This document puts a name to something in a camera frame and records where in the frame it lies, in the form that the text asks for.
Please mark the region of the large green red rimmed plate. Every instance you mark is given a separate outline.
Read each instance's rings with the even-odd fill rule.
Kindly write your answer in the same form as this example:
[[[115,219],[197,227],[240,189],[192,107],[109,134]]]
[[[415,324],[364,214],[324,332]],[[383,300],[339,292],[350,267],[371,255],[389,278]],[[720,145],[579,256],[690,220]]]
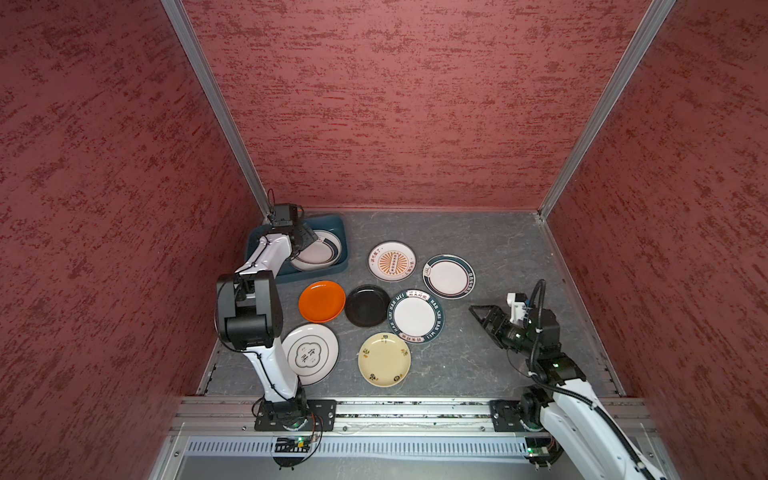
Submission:
[[[334,233],[326,230],[315,230],[314,233],[317,240],[291,260],[291,265],[299,271],[324,269],[341,257],[342,244]]]

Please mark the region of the small green rimmed plate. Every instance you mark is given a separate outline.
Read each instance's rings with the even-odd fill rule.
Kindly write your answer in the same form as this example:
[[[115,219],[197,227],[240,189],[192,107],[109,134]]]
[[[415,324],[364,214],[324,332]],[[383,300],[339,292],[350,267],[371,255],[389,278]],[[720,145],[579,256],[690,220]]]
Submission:
[[[426,261],[422,278],[425,286],[443,299],[468,296],[475,287],[476,274],[462,257],[439,254]]]

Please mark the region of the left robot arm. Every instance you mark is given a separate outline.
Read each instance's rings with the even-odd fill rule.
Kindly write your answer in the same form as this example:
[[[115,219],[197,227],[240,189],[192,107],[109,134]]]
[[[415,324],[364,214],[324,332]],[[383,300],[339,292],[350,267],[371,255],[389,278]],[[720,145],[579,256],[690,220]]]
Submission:
[[[317,235],[296,204],[275,205],[267,221],[244,265],[217,280],[215,330],[225,347],[251,363],[263,387],[262,406],[273,420],[292,428],[308,416],[308,407],[281,342],[283,310],[276,276]]]

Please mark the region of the teal plastic bin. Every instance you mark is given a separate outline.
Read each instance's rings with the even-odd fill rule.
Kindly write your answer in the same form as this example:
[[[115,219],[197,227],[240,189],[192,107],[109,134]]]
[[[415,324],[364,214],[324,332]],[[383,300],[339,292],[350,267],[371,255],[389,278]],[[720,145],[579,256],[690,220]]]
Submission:
[[[336,215],[305,217],[306,223],[315,230],[334,233],[341,241],[342,254],[330,267],[315,271],[299,271],[291,265],[291,246],[286,235],[270,234],[267,216],[266,223],[253,230],[248,238],[245,263],[236,270],[243,278],[250,278],[260,271],[270,271],[279,283],[288,283],[314,278],[321,274],[338,273],[346,267],[348,249],[343,221]]]

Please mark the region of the pale yellow plate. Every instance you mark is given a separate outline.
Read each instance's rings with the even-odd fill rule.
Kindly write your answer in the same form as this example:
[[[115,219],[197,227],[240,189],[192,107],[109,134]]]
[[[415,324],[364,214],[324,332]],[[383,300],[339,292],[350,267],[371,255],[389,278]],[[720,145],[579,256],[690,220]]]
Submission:
[[[393,333],[369,337],[357,355],[358,369],[371,385],[389,388],[401,383],[411,367],[408,344]]]

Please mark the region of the orange sunburst pattern plate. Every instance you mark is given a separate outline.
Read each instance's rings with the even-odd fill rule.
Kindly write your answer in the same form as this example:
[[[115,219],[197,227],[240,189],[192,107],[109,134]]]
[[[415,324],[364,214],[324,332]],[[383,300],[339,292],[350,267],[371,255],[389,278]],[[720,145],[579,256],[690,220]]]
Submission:
[[[416,267],[415,252],[405,243],[386,241],[376,245],[367,256],[371,273],[387,282],[409,277]]]

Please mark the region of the right circuit board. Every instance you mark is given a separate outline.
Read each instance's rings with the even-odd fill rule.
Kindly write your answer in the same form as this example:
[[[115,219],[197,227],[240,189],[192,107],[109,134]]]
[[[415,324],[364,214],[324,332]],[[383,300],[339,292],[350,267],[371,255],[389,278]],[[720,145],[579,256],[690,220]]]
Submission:
[[[525,455],[528,458],[545,457],[550,454],[551,440],[543,437],[525,439]]]

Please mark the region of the circuit board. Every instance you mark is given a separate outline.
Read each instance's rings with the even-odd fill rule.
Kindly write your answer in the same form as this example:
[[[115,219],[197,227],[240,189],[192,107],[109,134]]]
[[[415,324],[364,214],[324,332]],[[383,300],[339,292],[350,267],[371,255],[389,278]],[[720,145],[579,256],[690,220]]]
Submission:
[[[543,437],[525,439],[525,455],[528,458],[545,457],[550,454],[551,440]]]
[[[275,455],[308,455],[312,451],[312,442],[305,437],[278,437],[274,443]]]

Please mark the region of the white plate black flower outline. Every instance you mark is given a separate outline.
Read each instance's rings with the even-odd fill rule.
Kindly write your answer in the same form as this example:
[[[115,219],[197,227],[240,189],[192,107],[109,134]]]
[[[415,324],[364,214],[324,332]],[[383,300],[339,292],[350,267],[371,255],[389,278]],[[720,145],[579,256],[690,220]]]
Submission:
[[[292,330],[282,342],[286,360],[302,386],[324,380],[339,358],[336,334],[322,324],[306,324]]]

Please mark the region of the left circuit board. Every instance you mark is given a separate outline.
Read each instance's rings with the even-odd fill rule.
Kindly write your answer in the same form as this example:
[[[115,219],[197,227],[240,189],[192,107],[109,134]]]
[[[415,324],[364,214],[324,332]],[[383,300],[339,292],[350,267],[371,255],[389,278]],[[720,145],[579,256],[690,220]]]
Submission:
[[[308,455],[312,451],[312,442],[305,437],[278,437],[274,443],[275,455]]]

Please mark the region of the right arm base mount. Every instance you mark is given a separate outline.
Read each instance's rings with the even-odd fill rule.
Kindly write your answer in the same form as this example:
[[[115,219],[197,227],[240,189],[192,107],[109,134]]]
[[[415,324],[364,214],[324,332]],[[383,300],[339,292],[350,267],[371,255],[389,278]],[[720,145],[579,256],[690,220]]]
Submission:
[[[489,409],[493,429],[497,433],[542,432],[541,412],[547,406],[547,402],[531,399],[491,400]]]

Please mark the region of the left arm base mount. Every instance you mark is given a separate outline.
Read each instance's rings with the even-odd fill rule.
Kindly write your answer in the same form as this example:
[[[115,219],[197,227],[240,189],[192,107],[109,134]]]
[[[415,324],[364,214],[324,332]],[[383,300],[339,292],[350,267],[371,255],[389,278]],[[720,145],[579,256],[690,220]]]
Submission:
[[[259,432],[329,432],[334,429],[336,400],[294,399],[262,402],[255,411],[254,430]]]

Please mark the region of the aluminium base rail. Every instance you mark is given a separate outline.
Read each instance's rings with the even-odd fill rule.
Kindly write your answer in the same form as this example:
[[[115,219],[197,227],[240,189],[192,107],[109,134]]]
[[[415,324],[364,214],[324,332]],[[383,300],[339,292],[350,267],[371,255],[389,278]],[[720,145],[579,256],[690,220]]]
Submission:
[[[325,428],[336,434],[469,435],[481,432],[516,433],[522,427],[491,408],[487,398],[449,397],[341,397],[327,406],[309,402],[324,418]],[[181,400],[172,420],[173,431],[236,434],[252,432],[257,423],[268,431],[277,426],[249,396],[188,396]]]

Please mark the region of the aluminium corner post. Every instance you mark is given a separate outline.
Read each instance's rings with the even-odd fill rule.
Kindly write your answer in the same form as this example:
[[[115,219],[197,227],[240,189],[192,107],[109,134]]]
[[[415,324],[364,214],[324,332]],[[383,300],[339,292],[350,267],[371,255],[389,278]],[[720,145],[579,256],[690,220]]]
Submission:
[[[267,197],[267,191],[257,173],[245,142],[215,79],[214,73],[204,54],[203,48],[194,31],[183,2],[179,0],[162,0],[161,4],[171,22],[178,40],[180,41],[197,80],[202,87],[251,194],[253,195],[261,214],[264,217],[267,217],[270,213],[270,203]]]
[[[675,1],[650,2],[554,184],[538,209],[542,222],[546,222],[554,210],[674,5]]]

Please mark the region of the right aluminium corner post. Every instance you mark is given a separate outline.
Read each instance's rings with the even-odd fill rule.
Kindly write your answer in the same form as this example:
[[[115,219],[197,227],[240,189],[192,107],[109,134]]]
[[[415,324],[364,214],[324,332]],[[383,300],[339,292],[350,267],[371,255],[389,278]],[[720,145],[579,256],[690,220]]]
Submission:
[[[674,5],[675,1],[650,2],[554,184],[538,209],[542,222],[546,222],[554,210]]]

